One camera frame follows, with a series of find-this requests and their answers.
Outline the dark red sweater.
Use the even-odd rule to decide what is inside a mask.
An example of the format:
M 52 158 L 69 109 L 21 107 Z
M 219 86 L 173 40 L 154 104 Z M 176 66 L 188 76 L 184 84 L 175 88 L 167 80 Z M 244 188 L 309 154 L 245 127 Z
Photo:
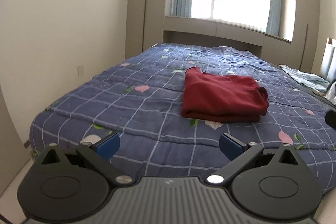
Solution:
M 181 116 L 218 123 L 257 122 L 267 113 L 268 93 L 250 76 L 218 76 L 187 69 Z

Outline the right beige wardrobe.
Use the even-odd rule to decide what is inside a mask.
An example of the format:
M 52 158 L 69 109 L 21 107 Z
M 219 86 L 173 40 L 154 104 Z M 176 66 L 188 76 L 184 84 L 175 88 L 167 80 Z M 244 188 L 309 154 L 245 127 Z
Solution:
M 317 47 L 320 0 L 296 0 L 293 40 L 288 52 L 289 66 L 310 73 Z

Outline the beige window bench cabinet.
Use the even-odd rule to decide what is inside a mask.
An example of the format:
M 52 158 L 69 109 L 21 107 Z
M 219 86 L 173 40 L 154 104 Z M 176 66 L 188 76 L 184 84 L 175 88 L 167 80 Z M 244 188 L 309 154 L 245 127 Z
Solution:
M 265 59 L 285 59 L 291 42 L 247 27 L 205 19 L 165 16 L 163 42 L 192 46 L 229 46 Z

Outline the light blue folded cloth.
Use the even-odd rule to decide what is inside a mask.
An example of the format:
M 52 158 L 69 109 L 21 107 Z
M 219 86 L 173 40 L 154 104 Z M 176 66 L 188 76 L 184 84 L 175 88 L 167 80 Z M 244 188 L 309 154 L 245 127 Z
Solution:
M 280 68 L 299 84 L 326 93 L 329 82 L 322 77 L 312 73 L 301 72 L 286 65 L 280 65 Z

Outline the blue plaid quilt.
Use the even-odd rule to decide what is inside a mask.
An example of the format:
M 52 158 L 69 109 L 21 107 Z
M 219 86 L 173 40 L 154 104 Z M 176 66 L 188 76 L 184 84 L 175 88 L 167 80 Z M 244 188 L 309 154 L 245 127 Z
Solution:
M 269 108 L 258 122 L 217 124 L 181 116 L 185 72 L 250 76 L 268 92 Z M 317 98 L 248 51 L 159 44 L 109 68 L 62 96 L 35 117 L 34 155 L 55 143 L 70 149 L 90 136 L 120 136 L 111 163 L 133 178 L 207 177 L 229 163 L 219 138 L 278 148 L 291 140 L 324 192 L 335 187 L 335 130 Z

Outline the wall socket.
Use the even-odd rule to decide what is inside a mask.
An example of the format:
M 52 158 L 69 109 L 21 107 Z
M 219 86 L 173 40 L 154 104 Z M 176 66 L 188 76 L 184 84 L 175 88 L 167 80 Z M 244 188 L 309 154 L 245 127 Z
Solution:
M 82 76 L 84 74 L 84 66 L 83 65 L 79 65 L 77 67 L 77 74 L 78 74 L 78 76 Z

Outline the padded grey wooden headboard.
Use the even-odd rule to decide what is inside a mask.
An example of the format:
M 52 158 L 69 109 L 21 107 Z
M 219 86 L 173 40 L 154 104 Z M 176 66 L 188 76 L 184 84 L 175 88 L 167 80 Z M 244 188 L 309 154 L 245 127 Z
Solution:
M 336 70 L 335 39 L 328 37 L 321 64 L 321 71 L 320 71 L 321 77 L 331 82 L 333 79 L 335 79 L 335 70 Z

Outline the grey padded jacket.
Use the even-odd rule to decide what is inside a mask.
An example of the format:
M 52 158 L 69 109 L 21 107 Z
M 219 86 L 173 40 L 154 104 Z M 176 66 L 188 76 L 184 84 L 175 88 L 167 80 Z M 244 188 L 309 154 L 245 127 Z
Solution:
M 333 79 L 327 88 L 324 97 L 333 105 L 336 104 L 336 79 Z

